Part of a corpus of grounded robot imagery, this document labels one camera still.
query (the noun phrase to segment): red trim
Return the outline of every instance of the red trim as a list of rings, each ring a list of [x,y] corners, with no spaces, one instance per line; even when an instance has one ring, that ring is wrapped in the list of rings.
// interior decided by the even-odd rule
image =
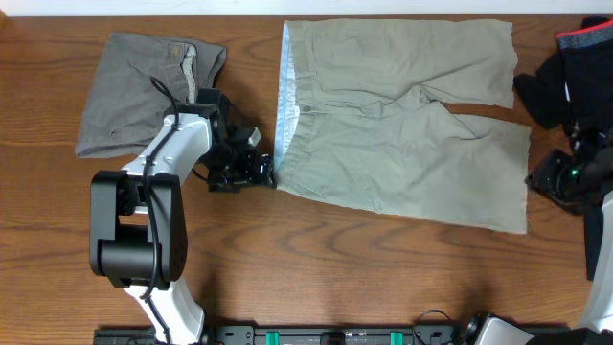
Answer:
[[[566,37],[566,36],[569,36],[569,35],[581,35],[581,34],[585,34],[585,33],[591,33],[593,31],[604,29],[604,28],[607,28],[607,27],[610,27],[610,26],[613,26],[613,20],[609,20],[609,21],[604,22],[602,24],[599,24],[599,25],[596,25],[596,26],[593,26],[593,27],[589,27],[589,28],[585,28],[585,29],[581,29],[581,30],[577,30],[577,31],[573,31],[573,32],[570,32],[570,33],[557,34],[556,38]]]

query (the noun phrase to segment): wood grain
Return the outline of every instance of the wood grain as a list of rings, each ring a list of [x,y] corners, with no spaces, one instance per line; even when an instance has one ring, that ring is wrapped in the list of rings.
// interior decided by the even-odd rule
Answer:
[[[516,74],[533,73],[556,50],[554,35],[581,20],[495,17],[514,24]],[[272,151],[285,19],[6,23],[0,32],[0,343],[84,344],[99,326],[148,323],[136,302],[88,264],[90,180],[97,170],[132,159],[74,154],[108,35],[183,36],[228,47],[216,86],[260,126],[263,149]],[[511,110],[449,108],[532,126],[531,167],[552,148],[565,147],[561,131],[536,126],[518,100]],[[215,322],[408,324],[438,308],[457,319],[488,309],[520,322],[572,325],[589,294],[581,218],[532,193],[527,236],[375,215],[264,189],[212,195],[193,177],[183,198],[190,240],[185,275]]]

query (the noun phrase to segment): black cylindrical joint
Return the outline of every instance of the black cylindrical joint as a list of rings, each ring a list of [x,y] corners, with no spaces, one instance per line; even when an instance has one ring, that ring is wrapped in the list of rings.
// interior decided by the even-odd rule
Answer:
[[[102,244],[101,264],[104,275],[122,279],[150,279],[153,267],[153,244]]]

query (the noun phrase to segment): gray-green cloth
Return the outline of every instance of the gray-green cloth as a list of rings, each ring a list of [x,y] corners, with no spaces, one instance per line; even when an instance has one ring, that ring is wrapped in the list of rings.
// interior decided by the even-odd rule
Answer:
[[[530,129],[451,114],[441,104],[512,107],[511,23],[285,24],[300,116],[277,170],[281,190],[381,214],[526,233]]]
[[[170,105],[149,77],[186,101],[190,91],[213,86],[225,59],[225,47],[196,39],[113,33],[87,97],[75,154],[105,158],[142,152],[159,133]],[[184,61],[191,71],[182,69]]]

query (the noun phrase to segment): white wall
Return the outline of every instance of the white wall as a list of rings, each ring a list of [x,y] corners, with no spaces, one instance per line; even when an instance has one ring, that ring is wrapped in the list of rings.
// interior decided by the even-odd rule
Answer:
[[[613,0],[0,0],[22,15],[613,13]]]

